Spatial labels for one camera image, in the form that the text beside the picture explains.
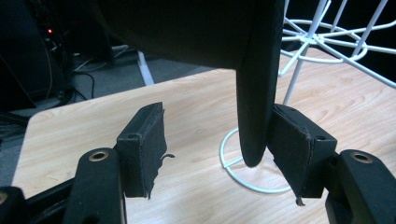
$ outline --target white metal rod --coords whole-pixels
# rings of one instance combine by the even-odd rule
[[[290,67],[298,59],[298,57],[305,51],[305,49],[308,49],[308,46],[309,46],[309,42],[308,41],[304,42],[304,44],[298,49],[298,51],[289,60],[289,62],[285,65],[285,67],[283,67],[282,71],[279,73],[280,76],[285,75],[285,73],[290,69]]]
[[[285,0],[285,9],[283,12],[283,17],[286,18],[286,13],[288,12],[288,8],[289,8],[289,0]]]
[[[285,22],[291,26],[294,30],[296,30],[297,32],[300,32],[302,34],[305,34],[306,31],[303,30],[302,28],[300,28],[300,26],[296,25],[293,21],[289,20],[288,18],[285,18]]]
[[[326,7],[326,3],[327,3],[327,0],[319,1],[317,11],[315,12],[314,19],[312,20],[312,24],[309,27],[307,38],[309,38],[309,39],[312,38],[312,36],[314,36],[315,32],[317,31],[317,29],[320,25],[320,18],[322,17],[324,8]]]
[[[361,51],[361,47],[363,46],[363,43],[366,42],[367,37],[369,36],[370,32],[372,31],[376,21],[378,20],[378,17],[381,15],[381,12],[384,9],[387,2],[388,2],[388,0],[382,0],[379,3],[378,7],[375,10],[373,17],[371,18],[369,24],[367,25],[366,30],[364,31],[363,35],[361,36],[361,40],[359,41],[358,46],[353,51],[352,56],[357,55],[359,53],[359,51]]]
[[[344,12],[344,8],[346,7],[347,0],[343,0],[341,3],[341,6],[338,8],[337,15],[335,16],[334,22],[332,23],[332,29],[330,32],[334,32],[335,27],[338,25],[338,22],[340,21],[341,15]]]
[[[295,41],[295,40],[299,40],[299,39],[301,39],[299,36],[285,36],[285,37],[282,37],[282,41],[283,42],[285,42],[285,41]]]
[[[396,25],[396,20],[392,21],[390,23],[382,24],[382,25],[377,25],[372,28],[372,31],[375,30],[382,30],[382,29],[387,29],[392,26]],[[357,34],[357,33],[362,33],[366,30],[366,28],[359,28],[359,29],[353,29],[353,30],[345,30],[345,31],[340,31],[340,32],[335,32],[335,33],[327,33],[323,34],[320,36],[323,37],[333,37],[333,36],[339,36],[339,35],[349,35],[349,34]]]
[[[326,45],[326,44],[324,44],[324,43],[318,43],[318,44],[319,44],[321,47],[323,47],[324,49],[326,49],[327,51],[329,51],[331,54],[333,54],[333,55],[335,55],[335,56],[337,56],[337,57],[343,59],[344,62],[346,62],[346,63],[348,63],[348,64],[350,64],[350,65],[352,65],[352,66],[358,68],[359,70],[361,70],[362,72],[366,73],[366,74],[369,75],[370,77],[373,77],[373,78],[377,79],[378,81],[380,81],[380,82],[382,82],[382,83],[384,83],[384,84],[386,84],[386,85],[392,87],[393,89],[396,89],[396,83],[395,83],[395,82],[393,82],[393,81],[391,81],[391,80],[389,80],[389,79],[387,79],[387,78],[385,78],[385,77],[382,77],[381,75],[379,75],[379,74],[376,73],[375,71],[370,70],[370,69],[368,69],[367,67],[365,67],[365,66],[363,66],[363,65],[361,65],[361,64],[359,64],[359,63],[357,63],[357,62],[355,62],[355,61],[353,61],[353,60],[350,60],[350,59],[349,59],[347,56],[345,56],[344,54],[338,52],[337,50],[331,48],[330,46],[328,46],[328,45]]]
[[[287,29],[283,29],[282,32],[285,35],[300,35],[301,34],[301,33],[295,32],[295,31],[287,30]]]
[[[301,55],[305,56],[307,51],[308,51],[308,48],[305,48],[304,51],[301,53]],[[283,100],[283,105],[287,105],[289,103],[289,99],[290,99],[291,93],[293,92],[293,89],[294,89],[294,84],[296,83],[297,77],[300,74],[300,70],[301,70],[301,68],[303,66],[303,62],[304,61],[302,61],[302,60],[299,60],[297,62],[296,68],[294,69],[293,76],[291,77],[291,81],[290,81],[290,84],[289,84],[289,87],[288,87],[288,91],[286,92],[285,99]]]
[[[389,48],[383,48],[383,47],[372,46],[372,45],[369,45],[366,48],[369,50],[372,50],[372,51],[376,51],[376,52],[396,54],[396,49],[389,49]]]
[[[152,79],[151,73],[149,71],[148,64],[146,63],[145,55],[143,52],[137,52],[139,56],[138,65],[140,69],[140,73],[142,74],[143,81],[146,86],[154,85],[154,80]]]

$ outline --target bolt hole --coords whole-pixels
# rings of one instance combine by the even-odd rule
[[[90,156],[90,161],[102,161],[107,158],[108,153],[106,151],[98,151]]]
[[[355,161],[359,161],[359,162],[363,162],[363,163],[372,163],[373,162],[373,160],[370,157],[363,155],[359,152],[352,152],[351,156]]]
[[[0,192],[0,204],[6,201],[8,195],[4,192]]]
[[[324,141],[324,140],[326,140],[326,137],[322,136],[322,135],[317,135],[316,139],[319,140],[319,141]]]

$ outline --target cable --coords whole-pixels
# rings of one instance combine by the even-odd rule
[[[126,52],[127,49],[130,49],[130,47],[126,45],[125,48],[122,51],[120,51],[119,53],[114,55],[114,58],[118,58],[119,56],[121,56],[121,54]],[[84,67],[87,63],[90,63],[91,61],[93,61],[93,58],[90,58],[89,60],[87,60],[84,63],[82,63],[81,65],[79,65],[74,71],[75,72],[91,72],[91,71],[100,69],[100,68],[102,68],[102,67],[107,65],[107,63],[101,63],[100,65],[98,65],[98,66],[96,66],[94,68],[88,68],[88,69],[85,69],[85,70],[81,70],[82,67]]]
[[[81,76],[87,76],[90,77],[92,80],[92,87],[91,87],[91,99],[94,98],[94,88],[95,88],[95,79],[93,78],[92,75],[85,73],[85,72],[74,72],[75,75],[81,75]]]
[[[47,95],[46,95],[46,100],[47,100],[49,98],[49,96],[50,96],[50,90],[52,89],[52,81],[53,81],[52,80],[52,66],[50,64],[50,55],[49,55],[49,52],[47,50],[46,44],[44,43],[44,40],[41,39],[41,43],[43,44],[44,51],[46,51],[47,62],[49,64],[49,90],[47,91]]]
[[[81,97],[81,99],[83,99],[83,100],[88,100],[87,97],[85,97],[80,91],[78,91],[78,90],[75,89],[75,92],[76,92],[76,94],[77,94],[79,97]]]

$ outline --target black plastic object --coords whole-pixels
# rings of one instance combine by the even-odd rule
[[[298,110],[276,105],[268,149],[297,198],[320,198],[337,140]]]
[[[23,192],[15,187],[0,188],[0,223],[27,223],[29,211]]]
[[[238,126],[247,166],[267,143],[279,66],[283,0],[86,0],[107,30],[147,54],[236,70]]]
[[[85,153],[78,161],[63,223],[125,223],[124,206],[117,152],[98,148]]]
[[[163,111],[162,103],[146,105],[117,138],[115,149],[126,197],[150,197],[166,152]]]
[[[334,167],[345,198],[329,188],[326,209],[331,223],[395,223],[396,179],[379,158],[345,150]]]

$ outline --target black cable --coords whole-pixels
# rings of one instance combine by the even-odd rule
[[[88,100],[87,97],[85,97],[80,91],[75,89],[76,94],[81,97],[83,100]]]
[[[95,78],[93,78],[92,75],[90,75],[90,74],[88,74],[88,73],[85,73],[85,72],[75,71],[75,72],[73,72],[73,73],[74,73],[75,75],[87,76],[87,77],[90,77],[90,78],[91,78],[91,80],[92,80],[91,99],[93,99],[93,98],[94,98],[93,92],[94,92],[94,88],[95,88]]]

